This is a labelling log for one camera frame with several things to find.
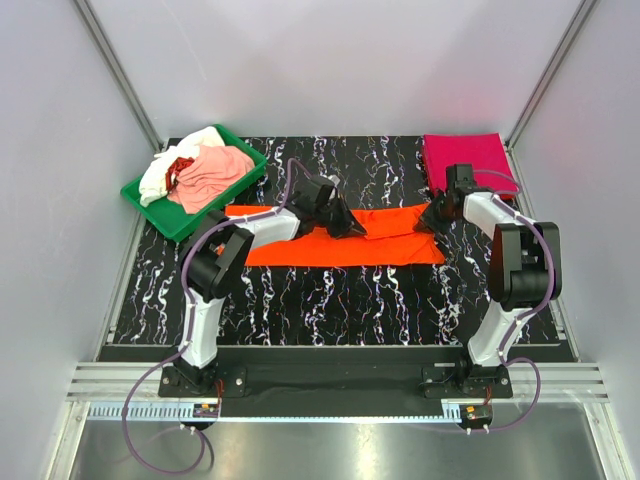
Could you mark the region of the aluminium front rail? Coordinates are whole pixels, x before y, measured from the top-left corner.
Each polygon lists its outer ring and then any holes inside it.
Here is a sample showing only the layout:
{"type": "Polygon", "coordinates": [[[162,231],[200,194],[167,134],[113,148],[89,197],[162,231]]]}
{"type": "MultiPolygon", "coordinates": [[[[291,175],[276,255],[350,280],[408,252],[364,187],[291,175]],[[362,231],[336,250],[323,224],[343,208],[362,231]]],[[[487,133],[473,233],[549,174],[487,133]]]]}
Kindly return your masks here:
{"type": "Polygon", "coordinates": [[[598,367],[590,363],[515,365],[490,394],[449,393],[418,367],[345,366],[312,383],[279,382],[280,366],[229,368],[210,393],[182,393],[148,363],[81,363],[66,398],[86,402],[94,419],[183,422],[455,424],[469,406],[605,403],[598,367]]]}

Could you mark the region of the pink t-shirt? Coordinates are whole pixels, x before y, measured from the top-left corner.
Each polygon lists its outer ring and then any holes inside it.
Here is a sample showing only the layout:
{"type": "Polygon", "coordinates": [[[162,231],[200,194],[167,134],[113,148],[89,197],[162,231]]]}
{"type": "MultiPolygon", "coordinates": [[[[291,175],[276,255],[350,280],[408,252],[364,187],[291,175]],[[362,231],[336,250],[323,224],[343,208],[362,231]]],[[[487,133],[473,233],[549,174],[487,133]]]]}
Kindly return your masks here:
{"type": "Polygon", "coordinates": [[[187,214],[203,210],[249,173],[254,161],[234,146],[201,147],[195,162],[178,176],[168,199],[187,214]]]}

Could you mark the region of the folded magenta t-shirt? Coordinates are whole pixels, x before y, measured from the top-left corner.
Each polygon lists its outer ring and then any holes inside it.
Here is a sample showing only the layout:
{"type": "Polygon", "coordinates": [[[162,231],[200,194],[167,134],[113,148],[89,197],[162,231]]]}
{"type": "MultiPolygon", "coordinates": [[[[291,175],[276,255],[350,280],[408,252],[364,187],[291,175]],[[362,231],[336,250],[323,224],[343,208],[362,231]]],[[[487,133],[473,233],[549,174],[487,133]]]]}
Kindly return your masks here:
{"type": "Polygon", "coordinates": [[[498,133],[424,135],[423,163],[432,193],[446,189],[446,168],[454,164],[471,164],[477,184],[498,191],[503,200],[513,199],[517,191],[498,133]]]}

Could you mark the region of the folded red t-shirt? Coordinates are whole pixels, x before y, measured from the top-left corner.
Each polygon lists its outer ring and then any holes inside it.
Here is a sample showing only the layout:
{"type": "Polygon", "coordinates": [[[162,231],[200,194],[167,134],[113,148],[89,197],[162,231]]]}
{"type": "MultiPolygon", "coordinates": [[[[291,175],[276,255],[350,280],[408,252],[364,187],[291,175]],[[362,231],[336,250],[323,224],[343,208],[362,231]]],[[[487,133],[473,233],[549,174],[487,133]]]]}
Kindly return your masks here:
{"type": "Polygon", "coordinates": [[[425,152],[424,163],[427,185],[433,195],[446,188],[446,168],[459,163],[471,164],[477,184],[497,192],[501,200],[514,200],[520,190],[504,151],[474,154],[461,159],[425,152]]]}

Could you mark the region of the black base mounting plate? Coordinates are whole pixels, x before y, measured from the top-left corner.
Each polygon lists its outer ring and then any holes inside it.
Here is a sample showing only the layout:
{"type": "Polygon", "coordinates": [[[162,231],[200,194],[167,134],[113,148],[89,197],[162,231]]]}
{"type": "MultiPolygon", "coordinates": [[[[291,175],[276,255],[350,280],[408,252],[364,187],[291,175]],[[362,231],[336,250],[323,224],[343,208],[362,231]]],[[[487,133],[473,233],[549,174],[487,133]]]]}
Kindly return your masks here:
{"type": "MultiPolygon", "coordinates": [[[[463,348],[456,346],[382,346],[382,347],[249,347],[224,346],[214,362],[213,383],[199,390],[191,385],[174,368],[172,361],[164,366],[152,366],[154,370],[168,374],[170,385],[182,393],[196,395],[210,393],[222,384],[223,376],[229,368],[262,368],[275,364],[281,370],[275,379],[285,382],[294,379],[304,383],[314,382],[317,376],[338,371],[345,366],[365,365],[390,368],[409,365],[423,369],[426,367],[451,367],[460,357],[463,348]]],[[[121,363],[137,363],[131,349],[124,349],[126,358],[121,363]]]]}

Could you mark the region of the aluminium corner post right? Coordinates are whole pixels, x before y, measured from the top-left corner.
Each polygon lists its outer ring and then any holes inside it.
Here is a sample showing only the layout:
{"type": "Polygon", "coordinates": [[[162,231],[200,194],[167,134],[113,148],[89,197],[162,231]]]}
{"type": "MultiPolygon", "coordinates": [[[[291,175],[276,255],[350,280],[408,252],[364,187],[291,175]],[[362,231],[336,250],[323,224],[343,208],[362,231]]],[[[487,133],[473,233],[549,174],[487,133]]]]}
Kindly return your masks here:
{"type": "Polygon", "coordinates": [[[536,110],[541,104],[545,94],[549,90],[552,82],[559,70],[568,58],[571,50],[576,44],[581,32],[586,27],[594,11],[600,4],[599,0],[581,0],[573,13],[569,23],[564,29],[551,57],[542,71],[533,91],[531,92],[523,110],[505,140],[505,147],[511,150],[522,137],[526,127],[533,118],[536,110]]]}

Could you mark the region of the green plastic tray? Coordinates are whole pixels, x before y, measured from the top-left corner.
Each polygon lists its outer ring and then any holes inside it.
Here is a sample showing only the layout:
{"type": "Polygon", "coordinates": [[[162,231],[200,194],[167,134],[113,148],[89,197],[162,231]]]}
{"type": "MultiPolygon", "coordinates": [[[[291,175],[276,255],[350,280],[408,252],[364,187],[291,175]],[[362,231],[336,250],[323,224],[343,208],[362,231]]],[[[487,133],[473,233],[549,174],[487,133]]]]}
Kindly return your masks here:
{"type": "Polygon", "coordinates": [[[121,196],[165,238],[180,242],[265,173],[266,157],[221,125],[188,134],[154,155],[121,196]]]}

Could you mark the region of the aluminium corner post left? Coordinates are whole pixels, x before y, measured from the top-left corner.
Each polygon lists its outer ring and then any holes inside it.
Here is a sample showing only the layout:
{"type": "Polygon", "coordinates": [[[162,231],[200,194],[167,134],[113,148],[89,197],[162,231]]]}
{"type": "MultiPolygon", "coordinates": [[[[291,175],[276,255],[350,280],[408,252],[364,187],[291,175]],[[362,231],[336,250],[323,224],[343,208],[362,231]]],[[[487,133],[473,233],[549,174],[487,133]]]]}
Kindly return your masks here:
{"type": "Polygon", "coordinates": [[[147,114],[92,3],[87,0],[72,0],[71,4],[78,13],[144,138],[155,153],[159,152],[164,142],[147,114]]]}

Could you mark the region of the aluminium corner post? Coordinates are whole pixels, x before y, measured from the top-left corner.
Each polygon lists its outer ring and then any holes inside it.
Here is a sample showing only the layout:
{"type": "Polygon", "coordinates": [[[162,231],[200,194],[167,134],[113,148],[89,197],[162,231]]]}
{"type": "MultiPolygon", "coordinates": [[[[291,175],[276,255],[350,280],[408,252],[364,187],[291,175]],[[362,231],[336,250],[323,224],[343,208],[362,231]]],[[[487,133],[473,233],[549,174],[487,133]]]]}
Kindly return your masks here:
{"type": "Polygon", "coordinates": [[[71,4],[78,13],[144,138],[155,153],[159,152],[164,142],[147,114],[92,3],[87,0],[72,0],[71,4]]]}
{"type": "Polygon", "coordinates": [[[559,70],[568,58],[571,50],[576,44],[581,32],[586,27],[594,11],[600,4],[599,0],[581,0],[573,13],[569,23],[564,29],[551,57],[542,71],[533,91],[531,92],[523,110],[505,140],[505,147],[511,150],[522,137],[526,127],[533,118],[536,110],[541,104],[545,94],[549,90],[552,82],[559,70]]]}

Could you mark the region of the white t-shirt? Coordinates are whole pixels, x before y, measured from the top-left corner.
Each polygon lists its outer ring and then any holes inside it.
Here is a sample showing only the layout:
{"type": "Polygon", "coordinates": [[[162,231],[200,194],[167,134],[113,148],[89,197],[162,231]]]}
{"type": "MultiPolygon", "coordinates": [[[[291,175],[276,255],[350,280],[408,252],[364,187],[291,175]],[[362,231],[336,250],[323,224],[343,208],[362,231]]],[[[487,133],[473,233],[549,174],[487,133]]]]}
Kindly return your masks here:
{"type": "Polygon", "coordinates": [[[139,182],[138,191],[141,206],[146,208],[169,194],[166,191],[165,174],[171,163],[178,157],[196,159],[200,154],[201,147],[224,145],[225,142],[218,130],[213,126],[208,126],[187,135],[177,145],[168,147],[164,152],[155,154],[153,161],[139,182]]]}

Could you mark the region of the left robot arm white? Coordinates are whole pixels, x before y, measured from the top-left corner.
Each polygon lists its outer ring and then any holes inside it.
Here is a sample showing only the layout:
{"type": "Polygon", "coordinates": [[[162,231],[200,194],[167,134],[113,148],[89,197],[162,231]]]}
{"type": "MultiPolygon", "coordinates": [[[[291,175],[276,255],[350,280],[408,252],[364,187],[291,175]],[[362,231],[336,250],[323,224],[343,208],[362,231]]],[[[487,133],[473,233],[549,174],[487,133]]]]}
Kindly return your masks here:
{"type": "Polygon", "coordinates": [[[190,393],[203,396],[215,386],[221,313],[251,251],[302,238],[316,227],[332,239],[367,235],[332,177],[307,178],[299,190],[287,191],[280,205],[262,213],[206,215],[180,257],[186,310],[179,356],[172,363],[190,393]]]}

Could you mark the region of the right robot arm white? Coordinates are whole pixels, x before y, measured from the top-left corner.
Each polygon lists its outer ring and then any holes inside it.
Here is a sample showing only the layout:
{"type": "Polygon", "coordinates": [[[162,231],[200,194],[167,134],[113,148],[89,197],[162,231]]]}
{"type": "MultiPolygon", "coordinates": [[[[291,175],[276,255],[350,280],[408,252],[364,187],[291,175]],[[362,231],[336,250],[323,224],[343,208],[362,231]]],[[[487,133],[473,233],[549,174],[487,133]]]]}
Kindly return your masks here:
{"type": "Polygon", "coordinates": [[[423,369],[428,398],[508,396],[508,352],[527,322],[562,289],[560,233],[553,222],[537,222],[481,187],[470,164],[446,168],[446,188],[420,215],[414,230],[444,234],[465,220],[492,241],[488,309],[476,333],[451,367],[423,369]]]}

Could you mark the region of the red black patterned t-shirt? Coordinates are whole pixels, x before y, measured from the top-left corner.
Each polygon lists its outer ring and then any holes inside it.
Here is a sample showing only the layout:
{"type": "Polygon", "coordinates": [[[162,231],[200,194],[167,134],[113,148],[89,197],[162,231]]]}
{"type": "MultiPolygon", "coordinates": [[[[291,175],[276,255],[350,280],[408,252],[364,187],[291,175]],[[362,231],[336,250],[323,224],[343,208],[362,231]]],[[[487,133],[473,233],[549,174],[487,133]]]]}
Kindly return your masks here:
{"type": "Polygon", "coordinates": [[[174,160],[165,174],[166,191],[170,192],[178,183],[179,174],[195,162],[194,158],[178,157],[174,160]]]}

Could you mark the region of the orange t-shirt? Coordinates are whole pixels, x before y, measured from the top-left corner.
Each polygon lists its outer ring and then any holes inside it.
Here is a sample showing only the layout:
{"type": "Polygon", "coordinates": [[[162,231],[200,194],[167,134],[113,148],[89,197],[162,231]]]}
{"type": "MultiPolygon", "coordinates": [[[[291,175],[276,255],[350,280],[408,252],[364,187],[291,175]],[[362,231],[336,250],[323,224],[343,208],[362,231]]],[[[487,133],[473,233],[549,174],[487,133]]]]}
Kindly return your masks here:
{"type": "Polygon", "coordinates": [[[345,239],[330,237],[316,227],[300,238],[276,242],[251,251],[251,267],[360,267],[439,265],[445,260],[430,233],[414,229],[425,206],[355,210],[354,216],[367,235],[345,239]]]}

